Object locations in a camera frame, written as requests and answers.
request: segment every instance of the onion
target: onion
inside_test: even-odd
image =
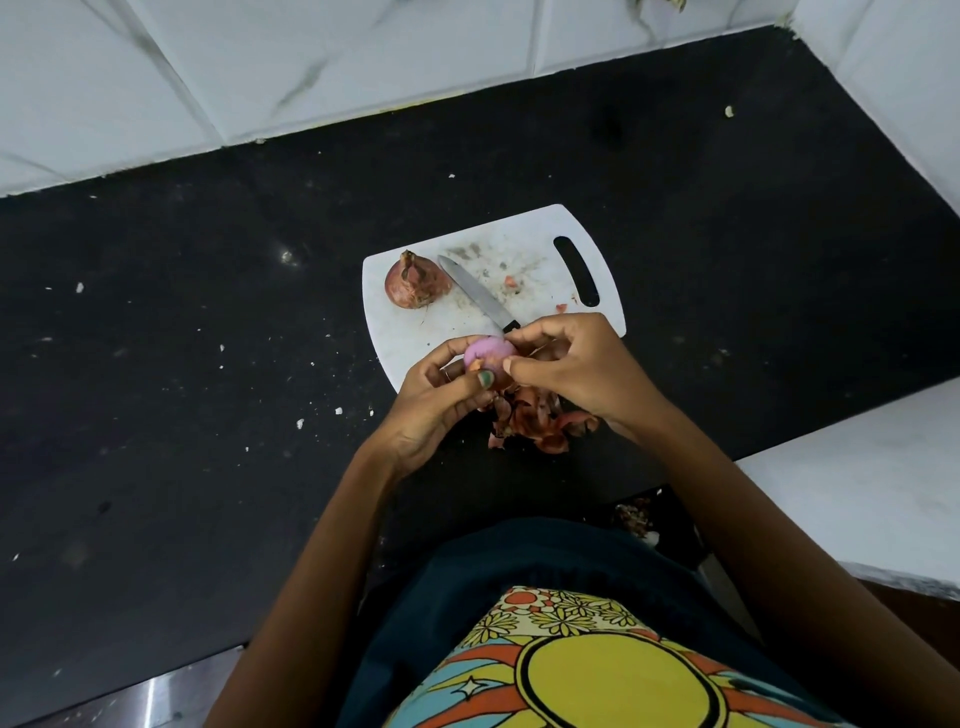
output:
[[[515,356],[516,349],[506,339],[499,336],[487,336],[477,339],[464,352],[464,366],[468,372],[486,369],[495,375],[493,389],[504,390],[514,381],[503,371],[503,360],[508,356]]]
[[[429,258],[403,251],[383,281],[387,298],[400,308],[421,308],[450,292],[453,281]]]

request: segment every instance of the cutting board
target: cutting board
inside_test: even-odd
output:
[[[573,243],[586,264],[599,294],[596,306],[581,301],[574,277],[554,245],[561,236]],[[437,255],[453,258],[521,325],[555,314],[557,305],[565,303],[566,313],[600,311],[618,335],[627,331],[613,276],[587,231],[563,205],[541,207],[364,259],[367,328],[383,371],[398,391],[407,370],[446,339],[501,333],[456,284],[450,293],[424,308],[394,305],[384,292],[383,281],[405,250],[435,262]],[[506,284],[507,276],[514,278],[516,288]]]

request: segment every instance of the colorful printed fabric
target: colorful printed fabric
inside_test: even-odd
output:
[[[508,590],[387,719],[389,728],[842,726],[662,638],[622,604]]]

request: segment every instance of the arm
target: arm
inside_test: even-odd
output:
[[[960,724],[960,672],[877,601],[654,386],[600,314],[508,334],[547,358],[508,359],[523,384],[603,417],[656,456],[690,516],[766,624],[914,724]]]
[[[214,703],[207,728],[307,724],[323,705],[356,612],[380,514],[468,412],[490,403],[493,374],[464,374],[477,337],[444,342],[408,373],[386,419],[353,456],[273,609]]]

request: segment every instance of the black countertop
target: black countertop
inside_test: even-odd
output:
[[[960,375],[957,218],[775,29],[0,201],[0,725],[248,639],[393,399],[363,258],[553,203],[734,458]],[[391,543],[656,482],[486,431]]]

